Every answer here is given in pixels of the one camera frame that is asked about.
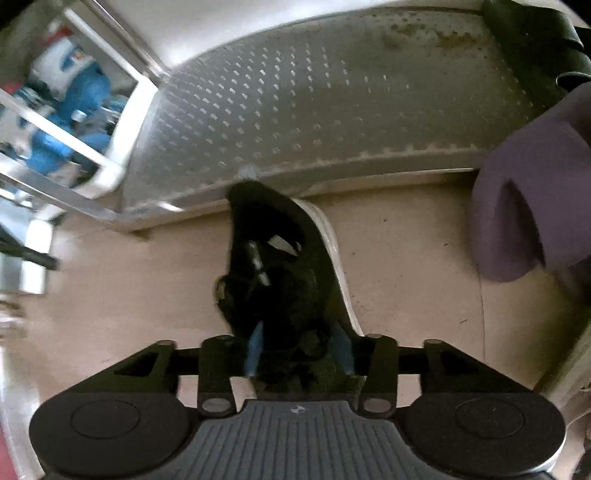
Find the textured metal shelf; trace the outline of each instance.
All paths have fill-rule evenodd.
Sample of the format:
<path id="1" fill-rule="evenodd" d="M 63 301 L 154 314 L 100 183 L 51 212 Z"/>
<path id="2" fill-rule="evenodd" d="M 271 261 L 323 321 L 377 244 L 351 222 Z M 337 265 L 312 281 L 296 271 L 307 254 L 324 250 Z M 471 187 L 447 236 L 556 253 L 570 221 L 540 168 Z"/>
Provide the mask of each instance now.
<path id="1" fill-rule="evenodd" d="M 257 177 L 283 190 L 458 171 L 536 116 L 477 12 L 370 9 L 254 34 L 161 86 L 126 212 L 191 208 Z"/>

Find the beige floor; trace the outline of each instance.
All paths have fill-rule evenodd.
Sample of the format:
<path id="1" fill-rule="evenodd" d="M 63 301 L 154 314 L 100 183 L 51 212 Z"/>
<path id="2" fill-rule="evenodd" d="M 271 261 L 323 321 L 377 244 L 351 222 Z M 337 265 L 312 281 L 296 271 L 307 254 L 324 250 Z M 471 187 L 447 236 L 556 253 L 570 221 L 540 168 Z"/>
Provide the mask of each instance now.
<path id="1" fill-rule="evenodd" d="M 543 271 L 511 284 L 481 279 L 469 255 L 469 188 L 416 186 L 318 197 L 339 239 L 366 333 L 402 345 L 440 338 L 533 387 L 571 341 L 570 302 Z M 149 239 L 71 216 L 57 231 L 48 295 L 24 300 L 27 340 L 47 398 L 159 339 L 181 348 L 227 331 L 212 285 L 226 267 L 227 213 L 155 228 Z M 194 382 L 182 399 L 194 402 Z M 401 382 L 400 400 L 418 394 Z M 573 429 L 555 473 L 580 454 Z"/>

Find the shoe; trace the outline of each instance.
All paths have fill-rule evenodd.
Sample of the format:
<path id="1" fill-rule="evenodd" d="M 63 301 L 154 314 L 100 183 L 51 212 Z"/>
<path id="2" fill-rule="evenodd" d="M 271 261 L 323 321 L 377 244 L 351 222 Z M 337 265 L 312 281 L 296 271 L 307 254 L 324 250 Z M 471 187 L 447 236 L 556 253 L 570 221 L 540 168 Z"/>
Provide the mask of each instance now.
<path id="1" fill-rule="evenodd" d="M 255 181 L 233 186 L 227 197 L 233 238 L 216 300 L 246 345 L 247 376 L 263 373 L 267 383 L 290 391 L 287 383 L 297 377 L 308 390 L 329 357 L 351 373 L 347 351 L 363 331 L 326 215 Z"/>

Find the white shoe sole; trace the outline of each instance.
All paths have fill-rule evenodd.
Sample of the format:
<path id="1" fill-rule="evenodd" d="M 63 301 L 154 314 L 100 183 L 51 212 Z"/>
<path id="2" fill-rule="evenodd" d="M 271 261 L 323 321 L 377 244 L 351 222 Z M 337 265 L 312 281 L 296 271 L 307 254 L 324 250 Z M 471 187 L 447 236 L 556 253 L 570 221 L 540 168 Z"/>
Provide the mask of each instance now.
<path id="1" fill-rule="evenodd" d="M 330 221 L 328 220 L 328 217 L 313 203 L 297 199 L 294 199 L 294 202 L 296 202 L 296 204 L 298 204 L 298 206 L 304 210 L 310 218 L 312 218 L 314 224 L 316 224 L 316 228 L 322 236 L 324 246 L 330 255 L 333 268 L 335 269 L 336 277 L 339 281 L 340 292 L 343 296 L 343 300 L 345 301 L 347 314 L 349 315 L 349 320 L 351 322 L 351 327 L 355 333 L 357 333 L 357 335 L 364 336 L 365 334 L 361 329 L 357 315 L 355 315 L 355 312 L 353 311 L 353 304 L 351 303 L 351 297 L 349 295 L 349 286 L 347 285 L 347 281 L 345 279 L 343 265 L 340 262 L 339 244 L 336 241 L 336 234 L 332 228 L 332 225 L 330 224 Z"/>

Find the circular joint cover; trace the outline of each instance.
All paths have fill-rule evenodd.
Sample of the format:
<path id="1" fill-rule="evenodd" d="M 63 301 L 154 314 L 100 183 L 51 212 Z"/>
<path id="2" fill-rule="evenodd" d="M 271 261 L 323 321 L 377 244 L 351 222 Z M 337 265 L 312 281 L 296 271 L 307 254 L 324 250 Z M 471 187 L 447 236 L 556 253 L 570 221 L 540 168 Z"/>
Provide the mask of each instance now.
<path id="1" fill-rule="evenodd" d="M 81 478 L 149 471 L 183 445 L 185 406 L 169 393 L 62 393 L 35 412 L 29 434 L 41 463 Z"/>
<path id="2" fill-rule="evenodd" d="M 427 462 L 488 478 L 548 469 L 566 436 L 558 409 L 532 392 L 425 394 L 409 407 L 405 430 Z"/>

